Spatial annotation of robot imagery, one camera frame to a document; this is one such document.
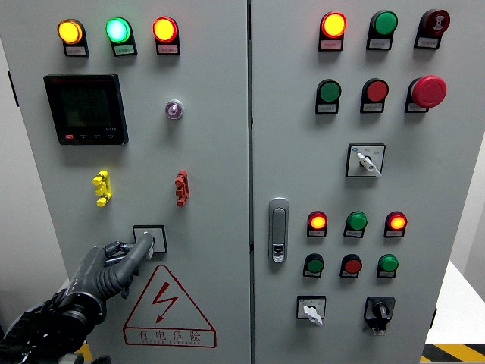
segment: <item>green indicator light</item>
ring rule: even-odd
[[[362,230],[367,226],[367,217],[364,212],[353,212],[347,218],[347,224],[353,230]]]
[[[379,266],[383,271],[395,271],[399,266],[397,258],[393,254],[386,254],[379,259]]]
[[[130,25],[126,20],[114,17],[106,23],[106,34],[114,43],[126,42],[131,34]]]
[[[391,34],[397,28],[397,16],[391,11],[378,13],[374,20],[374,29],[380,35]]]
[[[335,82],[327,82],[320,88],[320,97],[325,102],[334,102],[340,97],[340,86]]]
[[[324,263],[321,260],[311,260],[307,268],[311,273],[320,273],[324,270]]]

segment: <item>electrical hazard warning sign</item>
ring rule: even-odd
[[[123,333],[127,345],[217,346],[214,327],[165,265],[153,271]]]

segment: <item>orange indicator light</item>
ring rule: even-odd
[[[73,19],[66,19],[58,25],[58,35],[66,44],[77,44],[83,38],[83,30]]]
[[[171,17],[160,17],[153,23],[153,34],[162,43],[173,41],[177,33],[177,24]]]
[[[347,28],[347,19],[342,13],[331,12],[325,15],[321,29],[329,38],[339,38]]]

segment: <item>gray metal panel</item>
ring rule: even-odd
[[[419,362],[483,136],[483,2],[252,2],[252,86],[255,201],[255,358],[257,363]],[[437,51],[414,50],[418,22],[431,8],[451,14]],[[393,49],[366,52],[369,21],[382,9],[399,17]],[[318,53],[318,27],[328,11],[347,16],[343,52]],[[408,85],[436,74],[444,102],[425,115],[405,115]],[[373,78],[390,85],[385,112],[359,113],[361,90]],[[315,90],[333,78],[343,88],[338,115],[315,115]],[[380,179],[346,179],[349,143],[385,143]],[[268,203],[287,198],[288,256],[269,262]],[[328,217],[325,239],[308,239],[306,218]],[[361,240],[344,238],[345,220],[361,210]],[[392,211],[409,220],[405,237],[383,238]],[[325,260],[322,278],[303,278],[310,253]],[[339,278],[342,257],[359,254],[357,279]],[[393,253],[395,279],[377,280],[377,260]],[[322,328],[296,320],[298,295],[325,295]],[[393,320],[373,337],[366,297],[394,296]]]
[[[153,21],[171,16],[181,56],[155,54]],[[131,23],[136,57],[114,58],[105,24]],[[64,57],[58,23],[86,28],[89,59]],[[133,241],[135,224],[164,224],[168,253],[141,267],[130,298],[108,302],[108,319],[91,337],[94,354],[115,362],[249,361],[249,179],[246,2],[6,1],[0,34],[27,133],[70,275],[89,248]],[[42,77],[117,73],[130,142],[60,146]],[[179,99],[179,121],[164,116]],[[113,198],[96,206],[92,178],[110,173]],[[189,175],[190,199],[176,206],[174,180]],[[165,264],[217,332],[216,349],[134,347],[123,324],[155,266]],[[177,315],[184,312],[171,309]]]

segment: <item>robotic arm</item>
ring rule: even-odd
[[[152,257],[155,239],[144,233],[136,244],[114,242],[92,248],[69,286],[25,312],[0,341],[0,364],[58,364],[81,348],[106,318],[106,300],[128,297],[143,257]]]

